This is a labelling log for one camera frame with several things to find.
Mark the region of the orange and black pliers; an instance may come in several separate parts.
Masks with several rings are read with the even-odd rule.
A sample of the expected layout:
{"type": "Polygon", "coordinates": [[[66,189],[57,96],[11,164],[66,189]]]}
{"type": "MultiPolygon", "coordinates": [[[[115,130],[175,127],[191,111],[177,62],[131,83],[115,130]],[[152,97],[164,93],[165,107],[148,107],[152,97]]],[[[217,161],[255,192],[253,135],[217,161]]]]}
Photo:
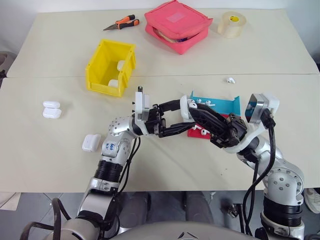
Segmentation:
{"type": "Polygon", "coordinates": [[[106,27],[103,31],[109,30],[121,30],[124,28],[134,27],[140,24],[140,20],[136,18],[134,14],[127,15],[123,17],[121,20],[117,20],[114,24],[106,27]]]}

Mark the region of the blue and red tray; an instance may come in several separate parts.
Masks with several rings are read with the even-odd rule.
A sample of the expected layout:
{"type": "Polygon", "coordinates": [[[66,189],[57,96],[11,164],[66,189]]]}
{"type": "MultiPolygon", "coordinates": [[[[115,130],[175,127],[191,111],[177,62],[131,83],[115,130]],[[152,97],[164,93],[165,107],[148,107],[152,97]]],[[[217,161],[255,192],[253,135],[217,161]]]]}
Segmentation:
{"type": "MultiPolygon", "coordinates": [[[[215,106],[210,106],[211,109],[222,115],[224,118],[227,118],[230,113],[233,113],[237,116],[241,115],[241,103],[240,97],[237,96],[233,100],[224,100],[224,99],[217,99],[217,98],[208,98],[208,97],[200,97],[195,96],[194,92],[191,92],[189,99],[192,99],[196,102],[197,99],[202,99],[201,104],[205,104],[206,101],[211,101],[215,106]]],[[[190,138],[199,138],[199,139],[210,139],[210,134],[201,135],[201,129],[193,130],[190,128],[187,131],[187,136],[190,138]]]]}

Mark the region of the white sneaker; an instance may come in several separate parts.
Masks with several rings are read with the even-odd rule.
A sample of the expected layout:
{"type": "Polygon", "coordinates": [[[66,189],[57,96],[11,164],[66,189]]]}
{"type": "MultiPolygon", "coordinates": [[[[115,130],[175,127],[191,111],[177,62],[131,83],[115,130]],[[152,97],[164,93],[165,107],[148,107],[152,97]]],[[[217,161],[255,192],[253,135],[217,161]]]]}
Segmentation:
{"type": "Polygon", "coordinates": [[[307,207],[315,214],[320,214],[320,187],[305,188],[304,201],[307,207]]]}

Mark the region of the yellow plastic bin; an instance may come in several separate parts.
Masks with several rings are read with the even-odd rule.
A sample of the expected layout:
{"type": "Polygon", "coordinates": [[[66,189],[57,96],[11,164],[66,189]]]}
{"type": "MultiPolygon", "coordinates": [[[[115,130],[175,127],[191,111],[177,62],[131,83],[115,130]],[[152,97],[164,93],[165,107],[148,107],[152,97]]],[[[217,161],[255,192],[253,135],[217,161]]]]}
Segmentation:
{"type": "Polygon", "coordinates": [[[85,84],[88,90],[114,97],[122,97],[136,68],[136,45],[110,39],[102,39],[85,68],[85,84]],[[122,71],[118,61],[125,60],[122,71]],[[118,80],[118,89],[108,87],[110,80],[118,80]]]}

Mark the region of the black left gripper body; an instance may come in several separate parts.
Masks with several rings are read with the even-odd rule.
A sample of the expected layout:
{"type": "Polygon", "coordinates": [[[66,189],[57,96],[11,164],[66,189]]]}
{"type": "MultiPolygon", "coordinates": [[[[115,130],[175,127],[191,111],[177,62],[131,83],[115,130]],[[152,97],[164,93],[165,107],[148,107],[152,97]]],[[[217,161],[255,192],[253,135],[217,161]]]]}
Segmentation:
{"type": "Polygon", "coordinates": [[[147,132],[157,135],[159,138],[166,137],[166,120],[163,118],[165,104],[154,104],[149,110],[148,119],[145,122],[147,132]]]}

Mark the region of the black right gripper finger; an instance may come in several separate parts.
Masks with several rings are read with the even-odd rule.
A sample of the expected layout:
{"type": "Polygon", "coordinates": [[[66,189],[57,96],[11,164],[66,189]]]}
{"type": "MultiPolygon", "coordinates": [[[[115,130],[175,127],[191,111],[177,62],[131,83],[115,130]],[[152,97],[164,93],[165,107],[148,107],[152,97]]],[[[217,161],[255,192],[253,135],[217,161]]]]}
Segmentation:
{"type": "Polygon", "coordinates": [[[188,111],[197,124],[201,126],[206,124],[214,124],[217,126],[227,125],[227,120],[206,104],[196,103],[195,105],[196,107],[189,106],[188,111]]]}
{"type": "Polygon", "coordinates": [[[212,137],[214,140],[219,140],[219,141],[227,140],[227,125],[215,125],[215,124],[209,123],[209,124],[200,125],[200,126],[208,130],[212,134],[212,137]]]}

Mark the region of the pale robot torso top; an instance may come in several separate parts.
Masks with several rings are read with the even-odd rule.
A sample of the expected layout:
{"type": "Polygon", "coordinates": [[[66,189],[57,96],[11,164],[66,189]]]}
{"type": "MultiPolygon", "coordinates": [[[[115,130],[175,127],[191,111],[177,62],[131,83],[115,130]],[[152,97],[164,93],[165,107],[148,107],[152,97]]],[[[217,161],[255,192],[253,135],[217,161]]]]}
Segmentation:
{"type": "Polygon", "coordinates": [[[131,228],[110,240],[260,240],[228,228],[190,221],[164,221],[131,228]]]}

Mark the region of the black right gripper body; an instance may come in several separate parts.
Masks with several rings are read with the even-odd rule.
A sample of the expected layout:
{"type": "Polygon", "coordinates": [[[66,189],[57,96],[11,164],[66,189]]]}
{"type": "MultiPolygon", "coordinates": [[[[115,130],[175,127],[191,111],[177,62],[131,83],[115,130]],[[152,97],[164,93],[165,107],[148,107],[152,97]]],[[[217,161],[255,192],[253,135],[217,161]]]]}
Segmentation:
{"type": "Polygon", "coordinates": [[[213,129],[210,132],[210,142],[219,148],[231,148],[240,143],[247,133],[247,126],[244,120],[230,113],[227,118],[214,121],[213,129]]]}

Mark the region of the dark grey rounded leg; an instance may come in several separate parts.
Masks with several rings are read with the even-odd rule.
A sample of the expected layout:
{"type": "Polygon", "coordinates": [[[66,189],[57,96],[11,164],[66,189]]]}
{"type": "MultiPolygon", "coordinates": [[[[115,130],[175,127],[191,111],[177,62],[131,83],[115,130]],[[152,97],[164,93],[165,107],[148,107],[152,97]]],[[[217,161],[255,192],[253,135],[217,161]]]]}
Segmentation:
{"type": "Polygon", "coordinates": [[[130,229],[144,225],[147,221],[150,206],[151,196],[146,191],[138,191],[127,195],[119,215],[120,226],[130,229]]]}
{"type": "Polygon", "coordinates": [[[213,224],[213,215],[202,191],[186,191],[184,193],[185,220],[213,224]]]}

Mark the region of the beige adhesive tape roll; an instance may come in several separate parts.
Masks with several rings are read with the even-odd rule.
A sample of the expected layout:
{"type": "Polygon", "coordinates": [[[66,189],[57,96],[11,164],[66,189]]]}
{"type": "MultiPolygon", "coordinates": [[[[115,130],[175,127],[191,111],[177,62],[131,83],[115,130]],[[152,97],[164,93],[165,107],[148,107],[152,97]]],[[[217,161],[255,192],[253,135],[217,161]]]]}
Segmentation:
{"type": "Polygon", "coordinates": [[[244,15],[235,11],[223,13],[217,27],[217,33],[227,39],[234,39],[241,35],[247,19],[244,15]]]}

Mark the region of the pink fabric zip pouch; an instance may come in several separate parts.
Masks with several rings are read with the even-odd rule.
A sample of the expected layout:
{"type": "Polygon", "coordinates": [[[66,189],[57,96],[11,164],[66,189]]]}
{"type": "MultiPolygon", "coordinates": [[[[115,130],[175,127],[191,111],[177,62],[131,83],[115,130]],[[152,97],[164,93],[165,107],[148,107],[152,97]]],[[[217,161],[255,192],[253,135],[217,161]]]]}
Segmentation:
{"type": "Polygon", "coordinates": [[[183,55],[208,36],[213,19],[177,0],[165,2],[144,14],[145,31],[183,55]]]}

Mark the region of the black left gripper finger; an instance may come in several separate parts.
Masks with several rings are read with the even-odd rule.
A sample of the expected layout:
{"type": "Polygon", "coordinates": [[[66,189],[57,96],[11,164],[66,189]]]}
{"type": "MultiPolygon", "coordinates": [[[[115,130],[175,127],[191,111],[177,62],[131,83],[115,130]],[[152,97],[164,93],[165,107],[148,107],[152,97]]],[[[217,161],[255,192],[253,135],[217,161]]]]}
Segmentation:
{"type": "Polygon", "coordinates": [[[195,126],[195,122],[180,122],[162,129],[162,137],[179,135],[195,126]]]}
{"type": "Polygon", "coordinates": [[[164,113],[167,111],[177,111],[180,110],[180,100],[176,99],[176,100],[171,100],[171,101],[167,101],[164,103],[161,103],[158,105],[159,108],[159,112],[160,113],[164,113]]]}

